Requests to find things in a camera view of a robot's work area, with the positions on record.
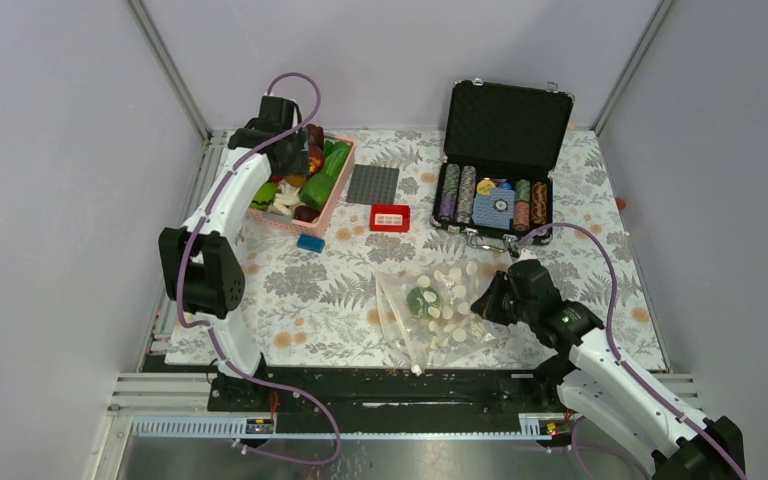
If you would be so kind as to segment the dark purple plum toy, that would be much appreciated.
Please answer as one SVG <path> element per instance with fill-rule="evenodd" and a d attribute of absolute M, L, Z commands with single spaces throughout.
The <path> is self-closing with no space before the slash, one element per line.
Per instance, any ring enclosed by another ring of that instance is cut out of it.
<path fill-rule="evenodd" d="M 324 150 L 325 135 L 323 128 L 315 124 L 308 124 L 306 126 L 306 132 L 309 146 L 317 147 L 319 150 Z"/>

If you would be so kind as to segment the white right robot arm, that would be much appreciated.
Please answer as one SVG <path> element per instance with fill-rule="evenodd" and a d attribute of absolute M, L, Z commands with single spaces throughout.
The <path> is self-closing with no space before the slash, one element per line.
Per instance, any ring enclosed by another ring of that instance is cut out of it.
<path fill-rule="evenodd" d="M 743 435 L 665 387 L 611 343 L 607 325 L 580 302 L 562 299 L 534 259 L 496 273 L 471 306 L 500 325 L 523 323 L 554 355 L 533 373 L 543 410 L 574 411 L 608 434 L 649 479 L 743 479 Z"/>

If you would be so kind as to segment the clear zip top bag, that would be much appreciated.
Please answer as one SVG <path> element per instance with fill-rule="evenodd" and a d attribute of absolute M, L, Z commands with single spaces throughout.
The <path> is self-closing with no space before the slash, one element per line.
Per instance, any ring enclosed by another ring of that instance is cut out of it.
<path fill-rule="evenodd" d="M 470 310 L 506 263 L 444 261 L 399 272 L 375 271 L 376 308 L 386 343 L 413 375 L 447 367 L 505 342 L 508 329 Z M 406 299 L 414 287 L 426 290 L 428 313 L 413 318 Z"/>

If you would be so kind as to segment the yellow lemon toy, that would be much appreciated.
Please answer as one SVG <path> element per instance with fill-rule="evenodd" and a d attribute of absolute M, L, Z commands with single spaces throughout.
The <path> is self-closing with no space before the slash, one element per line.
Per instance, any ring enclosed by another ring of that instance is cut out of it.
<path fill-rule="evenodd" d="M 307 183 L 307 177 L 305 175 L 288 175 L 284 181 L 292 187 L 302 188 Z"/>

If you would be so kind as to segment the dark red apple toy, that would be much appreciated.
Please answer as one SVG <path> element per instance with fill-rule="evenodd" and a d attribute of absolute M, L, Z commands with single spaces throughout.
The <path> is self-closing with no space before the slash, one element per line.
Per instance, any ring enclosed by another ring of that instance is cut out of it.
<path fill-rule="evenodd" d="M 312 145 L 309 147 L 308 154 L 308 171 L 310 175 L 314 175 L 322 170 L 325 164 L 325 154 L 323 150 Z"/>

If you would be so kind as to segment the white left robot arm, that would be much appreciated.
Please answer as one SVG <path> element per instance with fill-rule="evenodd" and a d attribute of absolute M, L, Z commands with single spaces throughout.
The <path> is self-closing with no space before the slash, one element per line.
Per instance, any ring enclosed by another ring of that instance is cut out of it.
<path fill-rule="evenodd" d="M 158 239 L 167 296 L 179 325 L 208 336 L 216 366 L 236 377 L 232 398 L 248 411 L 269 401 L 265 360 L 242 316 L 246 280 L 239 235 L 255 195 L 275 174 L 303 167 L 307 137 L 293 100 L 265 95 L 259 112 L 229 139 L 215 181 L 179 227 Z"/>

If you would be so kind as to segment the green watermelon toy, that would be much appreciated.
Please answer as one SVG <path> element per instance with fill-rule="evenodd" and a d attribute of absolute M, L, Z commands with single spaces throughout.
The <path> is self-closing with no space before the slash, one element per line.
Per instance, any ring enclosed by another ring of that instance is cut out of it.
<path fill-rule="evenodd" d="M 278 185 L 271 181 L 265 182 L 254 194 L 249 207 L 252 209 L 266 211 L 272 204 L 278 191 Z"/>

